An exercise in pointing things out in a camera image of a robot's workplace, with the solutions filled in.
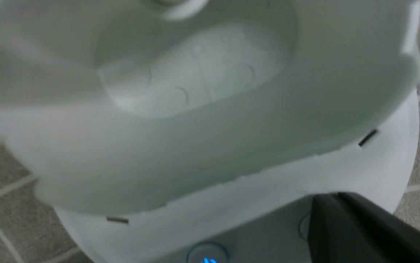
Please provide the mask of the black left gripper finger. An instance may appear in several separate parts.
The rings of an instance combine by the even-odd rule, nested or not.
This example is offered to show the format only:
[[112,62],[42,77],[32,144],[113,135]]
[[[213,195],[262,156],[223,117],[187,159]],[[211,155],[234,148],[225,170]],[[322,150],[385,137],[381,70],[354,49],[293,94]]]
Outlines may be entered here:
[[313,197],[314,263],[420,263],[420,231],[357,193]]

